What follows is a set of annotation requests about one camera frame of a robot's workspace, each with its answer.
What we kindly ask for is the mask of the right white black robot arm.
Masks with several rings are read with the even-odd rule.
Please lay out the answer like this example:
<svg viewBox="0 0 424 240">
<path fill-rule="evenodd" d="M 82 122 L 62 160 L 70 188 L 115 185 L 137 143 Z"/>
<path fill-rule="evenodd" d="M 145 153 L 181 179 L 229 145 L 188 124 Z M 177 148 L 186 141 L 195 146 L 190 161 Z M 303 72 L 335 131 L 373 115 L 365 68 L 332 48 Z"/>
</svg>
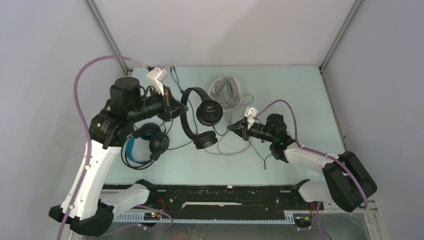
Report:
<svg viewBox="0 0 424 240">
<path fill-rule="evenodd" d="M 297 209 L 304 209 L 310 202 L 331 202 L 351 213 L 365 207 L 368 198 L 378 190 L 376 182 L 353 152 L 326 154 L 299 146 L 289 135 L 281 114 L 270 114 L 265 124 L 244 117 L 227 126 L 227 130 L 246 142 L 251 138 L 269 142 L 269 150 L 276 160 L 306 167 L 324 177 L 324 181 L 302 183 L 298 191 L 291 194 L 291 204 Z"/>
</svg>

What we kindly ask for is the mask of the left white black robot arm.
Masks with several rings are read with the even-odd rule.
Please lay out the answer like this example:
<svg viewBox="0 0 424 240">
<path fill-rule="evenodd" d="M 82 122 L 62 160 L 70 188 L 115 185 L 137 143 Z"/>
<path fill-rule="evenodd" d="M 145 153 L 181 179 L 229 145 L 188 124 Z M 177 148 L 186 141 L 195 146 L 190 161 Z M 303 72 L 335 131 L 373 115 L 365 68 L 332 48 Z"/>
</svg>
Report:
<svg viewBox="0 0 424 240">
<path fill-rule="evenodd" d="M 105 107 L 86 128 L 86 148 L 75 181 L 65 200 L 50 208 L 49 216 L 71 231 L 90 237 L 103 235 L 114 217 L 143 205 L 153 208 L 158 194 L 140 183 L 101 199 L 106 176 L 122 151 L 134 124 L 158 117 L 169 122 L 185 113 L 188 107 L 172 96 L 168 86 L 150 96 L 142 93 L 137 78 L 122 77 L 110 87 Z"/>
</svg>

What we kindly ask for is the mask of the white headphones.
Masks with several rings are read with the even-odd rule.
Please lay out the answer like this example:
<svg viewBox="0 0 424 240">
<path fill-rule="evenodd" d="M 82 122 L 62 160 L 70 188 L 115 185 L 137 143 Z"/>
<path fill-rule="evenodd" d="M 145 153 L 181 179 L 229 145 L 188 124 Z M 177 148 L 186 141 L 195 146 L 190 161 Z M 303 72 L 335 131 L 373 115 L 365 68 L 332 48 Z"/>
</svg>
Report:
<svg viewBox="0 0 424 240">
<path fill-rule="evenodd" d="M 227 97 L 227 104 L 222 105 L 223 113 L 234 112 L 243 101 L 243 91 L 240 81 L 236 77 L 219 77 L 209 86 L 208 95 L 216 99 L 217 97 Z"/>
</svg>

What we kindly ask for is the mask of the black blue headphones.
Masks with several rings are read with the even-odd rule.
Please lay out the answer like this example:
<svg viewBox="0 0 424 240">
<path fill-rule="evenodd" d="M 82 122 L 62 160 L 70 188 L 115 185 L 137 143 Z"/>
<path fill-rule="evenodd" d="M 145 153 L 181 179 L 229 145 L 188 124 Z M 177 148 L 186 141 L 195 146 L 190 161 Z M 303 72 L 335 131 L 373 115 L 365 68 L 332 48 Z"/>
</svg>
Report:
<svg viewBox="0 0 424 240">
<path fill-rule="evenodd" d="M 135 139 L 149 142 L 150 156 L 148 160 L 136 160 L 132 151 Z M 166 132 L 156 123 L 145 123 L 134 130 L 125 140 L 120 152 L 122 163 L 133 170 L 145 170 L 149 168 L 159 157 L 169 149 L 170 139 Z"/>
</svg>

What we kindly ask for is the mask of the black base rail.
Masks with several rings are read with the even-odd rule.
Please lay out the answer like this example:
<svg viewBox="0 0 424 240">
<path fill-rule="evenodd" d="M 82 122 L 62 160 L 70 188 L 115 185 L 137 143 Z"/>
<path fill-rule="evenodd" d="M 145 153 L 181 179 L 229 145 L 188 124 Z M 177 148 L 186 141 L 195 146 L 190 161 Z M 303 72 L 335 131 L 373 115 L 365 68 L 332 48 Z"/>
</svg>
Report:
<svg viewBox="0 0 424 240">
<path fill-rule="evenodd" d="M 311 216 L 316 201 L 305 201 L 295 185 L 157 185 L 146 205 L 175 220 L 279 221 L 287 211 Z"/>
</svg>

